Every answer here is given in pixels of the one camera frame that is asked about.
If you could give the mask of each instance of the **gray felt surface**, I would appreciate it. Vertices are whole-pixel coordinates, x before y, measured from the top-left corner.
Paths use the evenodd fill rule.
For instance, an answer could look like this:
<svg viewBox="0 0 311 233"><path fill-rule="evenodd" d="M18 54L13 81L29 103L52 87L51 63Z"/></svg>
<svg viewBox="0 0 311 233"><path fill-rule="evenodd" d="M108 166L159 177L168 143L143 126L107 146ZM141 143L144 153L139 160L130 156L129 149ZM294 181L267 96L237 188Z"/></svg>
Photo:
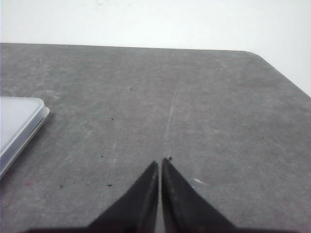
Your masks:
<svg viewBox="0 0 311 233"><path fill-rule="evenodd" d="M311 99L255 54L2 44L1 92L51 110L1 180L2 233L86 226L169 156L237 226L311 232Z"/></svg>

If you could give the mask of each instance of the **white plastic container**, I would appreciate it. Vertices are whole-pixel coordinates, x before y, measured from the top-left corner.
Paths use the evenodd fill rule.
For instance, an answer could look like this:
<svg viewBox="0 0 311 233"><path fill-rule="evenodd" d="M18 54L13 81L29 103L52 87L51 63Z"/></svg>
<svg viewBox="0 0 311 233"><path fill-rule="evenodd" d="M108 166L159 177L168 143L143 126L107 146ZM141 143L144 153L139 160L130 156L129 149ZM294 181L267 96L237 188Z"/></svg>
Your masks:
<svg viewBox="0 0 311 233"><path fill-rule="evenodd" d="M1 97L0 178L32 139L50 110L41 99Z"/></svg>

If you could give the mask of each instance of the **white wall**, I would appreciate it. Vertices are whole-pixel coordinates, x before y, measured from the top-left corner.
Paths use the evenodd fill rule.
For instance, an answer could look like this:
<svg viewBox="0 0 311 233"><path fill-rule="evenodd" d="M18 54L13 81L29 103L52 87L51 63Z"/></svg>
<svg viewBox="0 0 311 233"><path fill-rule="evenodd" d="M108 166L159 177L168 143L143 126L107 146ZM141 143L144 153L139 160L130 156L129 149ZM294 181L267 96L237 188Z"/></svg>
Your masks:
<svg viewBox="0 0 311 233"><path fill-rule="evenodd" d="M311 0L2 0L1 41L247 50L311 96Z"/></svg>

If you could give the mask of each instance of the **white speck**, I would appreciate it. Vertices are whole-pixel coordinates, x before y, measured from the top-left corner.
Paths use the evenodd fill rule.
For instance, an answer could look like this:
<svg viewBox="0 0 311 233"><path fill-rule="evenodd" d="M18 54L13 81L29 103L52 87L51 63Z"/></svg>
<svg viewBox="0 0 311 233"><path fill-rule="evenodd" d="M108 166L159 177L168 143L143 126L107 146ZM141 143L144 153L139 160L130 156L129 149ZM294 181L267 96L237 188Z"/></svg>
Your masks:
<svg viewBox="0 0 311 233"><path fill-rule="evenodd" d="M196 178L194 178L194 181L198 182L198 183L203 183L202 181L200 181L199 179L196 179Z"/></svg>

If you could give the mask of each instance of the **gray table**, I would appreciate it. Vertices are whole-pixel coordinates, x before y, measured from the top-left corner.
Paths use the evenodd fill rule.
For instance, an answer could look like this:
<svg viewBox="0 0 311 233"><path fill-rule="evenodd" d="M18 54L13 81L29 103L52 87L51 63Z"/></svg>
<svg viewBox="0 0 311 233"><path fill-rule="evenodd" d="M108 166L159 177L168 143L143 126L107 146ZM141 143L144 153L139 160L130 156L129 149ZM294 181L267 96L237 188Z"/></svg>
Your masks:
<svg viewBox="0 0 311 233"><path fill-rule="evenodd" d="M2 44L1 91L51 110L1 180L3 233L85 226L169 156L234 224L311 231L311 100L255 54Z"/></svg>

